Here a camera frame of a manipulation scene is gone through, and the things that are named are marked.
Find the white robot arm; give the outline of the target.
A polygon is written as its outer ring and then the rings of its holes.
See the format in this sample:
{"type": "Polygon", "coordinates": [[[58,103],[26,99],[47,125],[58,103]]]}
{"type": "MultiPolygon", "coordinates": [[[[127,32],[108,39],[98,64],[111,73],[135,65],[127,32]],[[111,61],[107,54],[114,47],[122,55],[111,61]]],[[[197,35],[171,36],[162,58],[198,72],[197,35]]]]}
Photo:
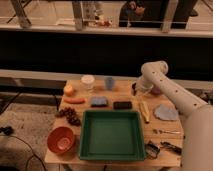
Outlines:
{"type": "Polygon", "coordinates": [[[144,63],[137,90],[147,92],[156,86],[187,117],[181,171],[213,171],[213,105],[169,79],[167,72],[165,61],[144,63]]]}

